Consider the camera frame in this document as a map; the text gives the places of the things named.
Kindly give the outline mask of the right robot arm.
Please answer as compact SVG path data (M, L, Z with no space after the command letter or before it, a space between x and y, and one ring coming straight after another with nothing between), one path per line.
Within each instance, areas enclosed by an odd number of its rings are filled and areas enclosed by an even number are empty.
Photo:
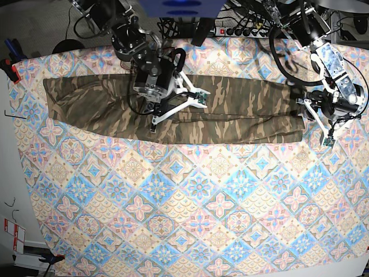
M130 62L131 73L127 103L137 115L152 116L150 130L187 107L206 108L208 91L195 87L183 72L186 52L171 48L166 52L163 41L152 31L143 29L131 6L120 1L71 1L95 36L111 34L115 55ZM131 96L142 98L142 106L132 106Z

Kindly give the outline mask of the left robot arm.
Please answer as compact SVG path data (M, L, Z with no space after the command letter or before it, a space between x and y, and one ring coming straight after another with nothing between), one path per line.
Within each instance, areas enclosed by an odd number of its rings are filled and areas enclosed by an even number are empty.
M272 20L269 46L280 72L297 85L323 86L321 91L298 96L296 102L303 106L302 115L321 128L321 144L332 146L349 123L359 119L367 108L368 89L351 80L345 69L347 60L325 39L331 33L330 27L309 1L290 4L262 1L261 4ZM301 80L284 69L274 45L280 33L295 40L299 49L310 50L311 64L319 76L317 81Z

